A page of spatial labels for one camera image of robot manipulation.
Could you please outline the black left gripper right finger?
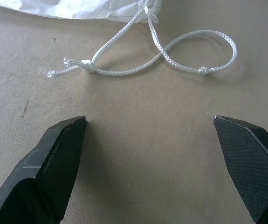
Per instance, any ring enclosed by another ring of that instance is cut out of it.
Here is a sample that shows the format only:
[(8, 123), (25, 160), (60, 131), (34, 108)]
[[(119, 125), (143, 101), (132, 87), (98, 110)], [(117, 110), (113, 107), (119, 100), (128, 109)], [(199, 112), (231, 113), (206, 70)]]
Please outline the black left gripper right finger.
[(215, 116), (227, 170), (251, 218), (268, 224), (268, 132), (262, 127)]

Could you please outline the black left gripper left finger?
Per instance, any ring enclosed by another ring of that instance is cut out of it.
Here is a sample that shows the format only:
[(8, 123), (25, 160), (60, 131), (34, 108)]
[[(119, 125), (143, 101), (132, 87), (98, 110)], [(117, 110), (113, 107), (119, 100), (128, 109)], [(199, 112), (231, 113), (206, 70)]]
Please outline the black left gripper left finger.
[(87, 120), (78, 116), (46, 130), (0, 187), (0, 224), (58, 224), (78, 173)]

